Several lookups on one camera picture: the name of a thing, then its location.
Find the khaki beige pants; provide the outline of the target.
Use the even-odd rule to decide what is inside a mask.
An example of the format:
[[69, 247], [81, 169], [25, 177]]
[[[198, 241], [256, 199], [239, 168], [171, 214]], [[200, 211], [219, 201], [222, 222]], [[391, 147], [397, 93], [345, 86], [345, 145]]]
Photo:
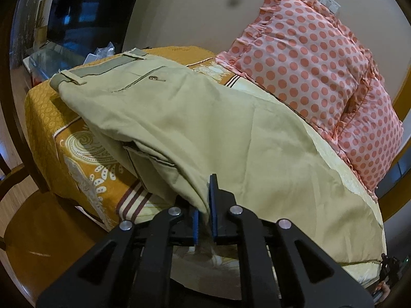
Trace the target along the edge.
[[211, 175], [259, 218], [287, 218], [342, 264], [376, 262], [382, 220], [337, 153], [296, 113], [175, 61], [126, 52], [50, 86], [144, 188], [210, 215]]

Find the wooden chair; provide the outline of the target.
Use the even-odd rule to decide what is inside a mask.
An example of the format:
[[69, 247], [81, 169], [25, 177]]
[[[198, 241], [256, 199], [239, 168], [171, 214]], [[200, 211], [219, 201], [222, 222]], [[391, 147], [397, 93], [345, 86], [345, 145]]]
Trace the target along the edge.
[[1, 285], [19, 306], [35, 307], [40, 294], [106, 232], [72, 200], [36, 190], [1, 235]]

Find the yellow patterned bed sheet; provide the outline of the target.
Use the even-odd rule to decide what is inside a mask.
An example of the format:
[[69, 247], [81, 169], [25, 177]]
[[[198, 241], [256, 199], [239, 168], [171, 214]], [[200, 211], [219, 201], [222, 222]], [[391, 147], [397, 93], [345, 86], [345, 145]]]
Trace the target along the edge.
[[[48, 81], [29, 91], [24, 110], [33, 158], [51, 191], [78, 202], [84, 211], [98, 216], [106, 229], [113, 229], [121, 220], [143, 223], [168, 206], [112, 157]], [[332, 247], [338, 237], [373, 229], [374, 234], [356, 248], [362, 261], [342, 263], [362, 286], [370, 286], [379, 278], [380, 255], [386, 250], [378, 205], [320, 135], [310, 126], [305, 131], [337, 181], [336, 192], [349, 197], [341, 206], [336, 197], [330, 198], [332, 216], [322, 221], [313, 240], [332, 257], [344, 257], [343, 250]], [[199, 220], [199, 235], [196, 247], [174, 250], [172, 276], [210, 293], [223, 283], [237, 284], [240, 271], [236, 249], [215, 245], [206, 219]]]

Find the pink polka dot pillow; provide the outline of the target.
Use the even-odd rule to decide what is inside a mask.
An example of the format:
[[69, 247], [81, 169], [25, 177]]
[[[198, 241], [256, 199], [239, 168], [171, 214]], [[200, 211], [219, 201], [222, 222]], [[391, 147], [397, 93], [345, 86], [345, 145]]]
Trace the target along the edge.
[[403, 126], [369, 49], [318, 0], [264, 0], [216, 61], [299, 114], [369, 194], [399, 151]]

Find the glass side table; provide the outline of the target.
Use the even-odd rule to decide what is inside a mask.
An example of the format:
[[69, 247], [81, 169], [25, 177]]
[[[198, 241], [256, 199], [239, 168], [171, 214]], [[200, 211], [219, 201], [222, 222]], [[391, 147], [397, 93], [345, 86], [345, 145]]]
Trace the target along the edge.
[[47, 41], [40, 47], [26, 51], [23, 64], [27, 69], [32, 86], [38, 85], [62, 70], [82, 65], [85, 56], [78, 54], [55, 42]]

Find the dark window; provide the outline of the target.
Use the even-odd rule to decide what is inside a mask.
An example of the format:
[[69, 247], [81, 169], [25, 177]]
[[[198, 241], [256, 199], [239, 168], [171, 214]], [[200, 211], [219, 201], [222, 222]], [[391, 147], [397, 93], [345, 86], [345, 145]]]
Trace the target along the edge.
[[123, 48], [136, 0], [52, 0], [47, 39], [82, 56], [112, 43]]

